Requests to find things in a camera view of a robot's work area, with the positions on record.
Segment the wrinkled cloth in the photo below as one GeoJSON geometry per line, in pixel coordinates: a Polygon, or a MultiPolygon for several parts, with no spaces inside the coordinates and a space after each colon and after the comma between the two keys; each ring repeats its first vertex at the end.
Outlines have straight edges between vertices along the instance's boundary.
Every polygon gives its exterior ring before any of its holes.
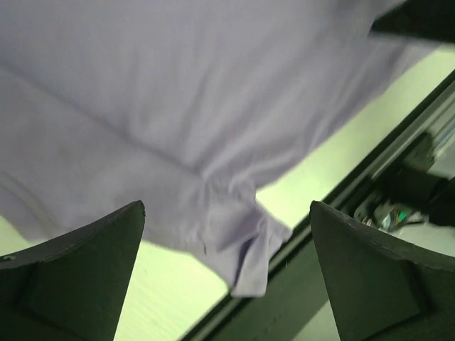
{"type": "Polygon", "coordinates": [[[255,200],[432,46],[400,1],[0,2],[0,214],[51,238],[133,200],[144,238],[261,296],[291,230],[255,200]]]}

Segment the white surface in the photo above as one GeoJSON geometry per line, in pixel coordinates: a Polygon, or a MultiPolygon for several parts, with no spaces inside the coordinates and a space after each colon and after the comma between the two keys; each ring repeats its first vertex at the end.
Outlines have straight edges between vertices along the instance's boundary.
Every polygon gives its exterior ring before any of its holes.
{"type": "Polygon", "coordinates": [[[431,224],[411,225],[393,235],[419,247],[455,257],[453,227],[438,227],[431,224]]]}
{"type": "MultiPolygon", "coordinates": [[[[428,57],[293,171],[261,191],[258,200],[288,226],[295,226],[308,213],[312,200],[328,194],[454,68],[452,50],[428,57]]],[[[29,246],[6,222],[0,223],[0,237],[0,254],[29,246]]],[[[116,341],[177,340],[226,290],[195,259],[143,243],[116,341]]],[[[330,338],[336,335],[330,312],[323,308],[300,340],[335,341],[330,338]]]]}

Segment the light green background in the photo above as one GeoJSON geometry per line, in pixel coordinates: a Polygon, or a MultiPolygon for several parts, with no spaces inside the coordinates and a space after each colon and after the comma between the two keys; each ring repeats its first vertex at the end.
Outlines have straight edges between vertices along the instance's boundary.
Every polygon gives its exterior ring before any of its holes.
{"type": "MultiPolygon", "coordinates": [[[[430,55],[301,164],[261,190],[258,200],[295,226],[312,200],[328,194],[453,69],[454,50],[430,55]]],[[[29,246],[0,218],[0,254],[29,246]]],[[[177,340],[226,293],[225,284],[192,257],[142,243],[116,341],[177,340]]],[[[312,340],[322,340],[317,328],[310,333],[312,340]]]]}

